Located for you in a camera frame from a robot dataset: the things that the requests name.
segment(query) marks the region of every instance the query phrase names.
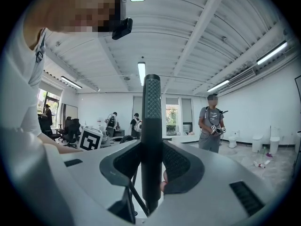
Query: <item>man in gray t-shirt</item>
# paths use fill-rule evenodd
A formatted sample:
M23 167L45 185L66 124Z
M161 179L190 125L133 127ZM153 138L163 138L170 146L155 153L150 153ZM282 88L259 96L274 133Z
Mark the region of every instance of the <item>man in gray t-shirt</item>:
M204 150L218 153L220 147L221 135L213 132L211 127L214 125L216 128L225 127L223 122L223 114L216 108L218 99L216 94L208 96L209 106L203 107L199 114L198 125L202 128L201 136L198 141L198 147Z

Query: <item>finger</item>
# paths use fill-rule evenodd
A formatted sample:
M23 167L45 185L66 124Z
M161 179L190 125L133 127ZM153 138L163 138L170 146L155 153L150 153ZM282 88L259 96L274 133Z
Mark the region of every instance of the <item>finger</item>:
M163 172L163 178L164 178L164 180L165 180L166 182L168 182L166 170Z
M161 189L162 192L164 192L164 187L165 187L166 184L167 184L166 181L161 182L160 189Z

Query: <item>person in black shirt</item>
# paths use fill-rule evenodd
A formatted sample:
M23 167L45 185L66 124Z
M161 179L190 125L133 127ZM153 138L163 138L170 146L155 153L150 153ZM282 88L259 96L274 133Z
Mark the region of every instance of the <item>person in black shirt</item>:
M136 138L138 138L139 134L140 134L139 132L135 131L135 129L134 129L134 127L138 121L139 121L139 114L135 113L134 119L132 119L132 121L131 121L131 129L132 129L131 135Z
M49 121L50 125L52 126L52 113L51 113L51 110L50 110L50 106L48 104L45 105L44 115L47 116L48 121Z

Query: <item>man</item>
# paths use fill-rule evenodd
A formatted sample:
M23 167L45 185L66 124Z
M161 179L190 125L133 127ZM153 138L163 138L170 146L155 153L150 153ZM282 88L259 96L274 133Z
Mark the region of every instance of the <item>man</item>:
M110 114L108 118L104 120L104 122L107 123L106 131L108 132L109 137L113 137L116 126L119 128L117 112Z
M52 126L52 113L50 110L50 106L48 104L45 105L44 115L47 116L50 125Z
M204 150L218 153L220 148L220 133L215 133L211 127L214 125L216 128L225 127L223 122L223 114L216 108L218 99L217 95L208 96L208 107L203 107L199 114L198 125L202 128L201 136L198 141L198 147Z
M134 118L132 119L130 125L131 125L131 136L136 137L138 139L140 139L140 133L138 131L135 131L135 125L139 122L139 114L135 113Z
M45 144L57 147L59 153L80 152L78 149L57 144L44 135L37 118L36 96L41 81L45 51L46 28L53 32L83 32L88 28L97 31L111 31L118 0L35 0L20 18L3 50L1 69L5 74L0 80L1 115L15 114L16 119L3 116L0 126L5 128L22 128L31 132ZM6 90L26 99L26 106L14 109Z

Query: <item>black cap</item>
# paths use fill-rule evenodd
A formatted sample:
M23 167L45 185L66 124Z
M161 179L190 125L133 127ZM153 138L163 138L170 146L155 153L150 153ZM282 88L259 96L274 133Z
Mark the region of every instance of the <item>black cap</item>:
M217 94L208 95L207 100L217 100Z

